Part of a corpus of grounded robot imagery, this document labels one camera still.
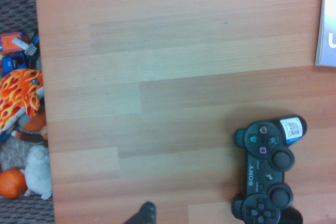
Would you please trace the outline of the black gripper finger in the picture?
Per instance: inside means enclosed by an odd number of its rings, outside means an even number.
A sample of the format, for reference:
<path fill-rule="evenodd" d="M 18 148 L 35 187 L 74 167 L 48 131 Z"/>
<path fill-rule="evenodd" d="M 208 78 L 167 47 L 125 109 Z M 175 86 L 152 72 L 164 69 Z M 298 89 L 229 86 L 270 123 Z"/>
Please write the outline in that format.
<path fill-rule="evenodd" d="M 156 206 L 151 201 L 145 202 L 124 224 L 156 224 Z"/>

